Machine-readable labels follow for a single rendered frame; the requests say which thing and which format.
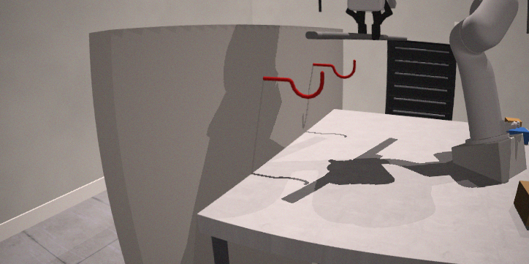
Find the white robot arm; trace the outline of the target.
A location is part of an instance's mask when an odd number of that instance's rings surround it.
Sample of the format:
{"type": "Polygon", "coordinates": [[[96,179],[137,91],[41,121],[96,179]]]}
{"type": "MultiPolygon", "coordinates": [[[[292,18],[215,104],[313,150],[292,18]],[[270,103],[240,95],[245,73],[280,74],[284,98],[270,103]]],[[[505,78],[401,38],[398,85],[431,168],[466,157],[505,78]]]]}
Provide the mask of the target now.
{"type": "Polygon", "coordinates": [[[503,39],[518,6],[518,0],[474,0],[470,16],[459,22],[449,36],[468,117],[470,138],[465,140],[466,145],[504,140],[510,137],[510,129],[520,128],[519,121],[502,120],[495,75],[484,53],[503,39]]]}

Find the grey panel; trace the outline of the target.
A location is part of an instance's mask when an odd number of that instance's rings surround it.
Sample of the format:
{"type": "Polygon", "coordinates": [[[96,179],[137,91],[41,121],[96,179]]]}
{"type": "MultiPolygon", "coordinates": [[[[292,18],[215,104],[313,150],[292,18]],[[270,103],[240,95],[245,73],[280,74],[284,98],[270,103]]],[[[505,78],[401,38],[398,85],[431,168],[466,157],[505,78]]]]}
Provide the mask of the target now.
{"type": "Polygon", "coordinates": [[[197,214],[334,109],[343,39],[309,26],[89,33],[99,152],[125,264],[317,264],[199,232],[197,214]],[[291,78],[290,82],[263,77],[291,78]]]}

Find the blue block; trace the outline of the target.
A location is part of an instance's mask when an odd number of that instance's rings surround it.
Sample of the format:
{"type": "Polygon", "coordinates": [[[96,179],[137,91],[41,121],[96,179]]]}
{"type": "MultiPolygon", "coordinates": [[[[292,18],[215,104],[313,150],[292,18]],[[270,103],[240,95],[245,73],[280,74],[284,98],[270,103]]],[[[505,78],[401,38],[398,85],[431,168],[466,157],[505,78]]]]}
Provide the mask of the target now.
{"type": "Polygon", "coordinates": [[[520,128],[516,128],[516,129],[510,129],[508,132],[510,133],[510,135],[522,134],[523,133],[524,144],[528,144],[528,142],[529,142],[529,131],[526,128],[520,127],[520,128]]]}

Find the tan cardboard box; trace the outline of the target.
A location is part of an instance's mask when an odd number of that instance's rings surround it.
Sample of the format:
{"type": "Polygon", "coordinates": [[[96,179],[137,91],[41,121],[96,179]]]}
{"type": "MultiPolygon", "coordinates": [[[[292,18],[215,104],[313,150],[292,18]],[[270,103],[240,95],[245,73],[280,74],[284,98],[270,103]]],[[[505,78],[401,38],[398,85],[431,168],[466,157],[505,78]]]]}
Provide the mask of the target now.
{"type": "Polygon", "coordinates": [[[519,181],[514,205],[525,226],[529,226],[529,181],[519,181]]]}
{"type": "Polygon", "coordinates": [[[507,117],[505,117],[505,121],[504,122],[506,122],[506,121],[508,123],[513,122],[513,121],[515,121],[515,122],[519,121],[520,122],[520,127],[522,127],[522,122],[518,118],[507,118],[507,117]]]}

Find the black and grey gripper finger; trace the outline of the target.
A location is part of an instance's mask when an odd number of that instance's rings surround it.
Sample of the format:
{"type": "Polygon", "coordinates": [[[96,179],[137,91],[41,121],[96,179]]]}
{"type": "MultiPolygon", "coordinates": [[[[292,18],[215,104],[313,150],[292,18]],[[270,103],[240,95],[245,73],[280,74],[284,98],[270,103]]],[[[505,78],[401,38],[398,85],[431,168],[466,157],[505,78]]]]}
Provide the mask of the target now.
{"type": "Polygon", "coordinates": [[[347,7],[346,13],[355,19],[356,23],[358,23],[358,33],[359,34],[367,34],[367,25],[365,24],[365,12],[357,11],[357,14],[349,10],[347,7]],[[361,16],[361,17],[360,17],[361,16]]]}
{"type": "Polygon", "coordinates": [[[390,15],[392,15],[392,10],[387,3],[387,0],[385,0],[384,5],[385,12],[381,14],[380,11],[373,11],[373,24],[372,24],[372,40],[379,40],[379,37],[381,36],[381,24],[382,22],[388,18],[390,15]]]}

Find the grey metal rod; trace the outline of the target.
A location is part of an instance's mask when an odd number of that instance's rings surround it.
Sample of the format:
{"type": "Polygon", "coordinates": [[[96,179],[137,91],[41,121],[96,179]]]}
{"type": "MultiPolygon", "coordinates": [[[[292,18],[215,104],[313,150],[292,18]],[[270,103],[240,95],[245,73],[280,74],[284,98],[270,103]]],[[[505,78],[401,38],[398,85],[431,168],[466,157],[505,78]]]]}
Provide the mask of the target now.
{"type": "MultiPolygon", "coordinates": [[[[372,34],[323,32],[323,31],[307,31],[305,33],[305,37],[307,39],[369,39],[369,40],[372,40],[372,34]]],[[[381,36],[379,37],[379,40],[406,41],[407,37],[381,34],[381,36]]]]}

